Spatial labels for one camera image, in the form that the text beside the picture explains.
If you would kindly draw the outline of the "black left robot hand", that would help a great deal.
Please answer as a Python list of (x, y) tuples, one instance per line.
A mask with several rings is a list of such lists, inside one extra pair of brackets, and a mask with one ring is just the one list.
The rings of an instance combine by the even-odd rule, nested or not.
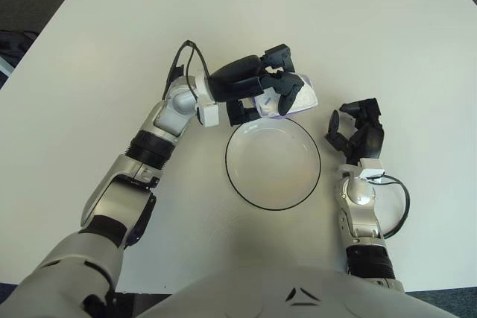
[(223, 66), (209, 76), (208, 85), (212, 98), (226, 104), (229, 123), (235, 126), (259, 119), (258, 109), (246, 108), (241, 101), (266, 89), (279, 95), (278, 115), (287, 115), (304, 81), (294, 72), (291, 49), (281, 44), (261, 57), (249, 55)]

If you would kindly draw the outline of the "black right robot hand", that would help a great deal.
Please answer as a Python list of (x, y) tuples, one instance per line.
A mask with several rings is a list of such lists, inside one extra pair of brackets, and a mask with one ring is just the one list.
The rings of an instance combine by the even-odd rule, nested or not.
[[(339, 112), (355, 119), (356, 131), (348, 139), (338, 132)], [(385, 137), (385, 131), (379, 122), (380, 115), (376, 98), (342, 104), (339, 110), (332, 112), (325, 139), (335, 150), (344, 154), (347, 164), (357, 165), (363, 158), (378, 159)]]

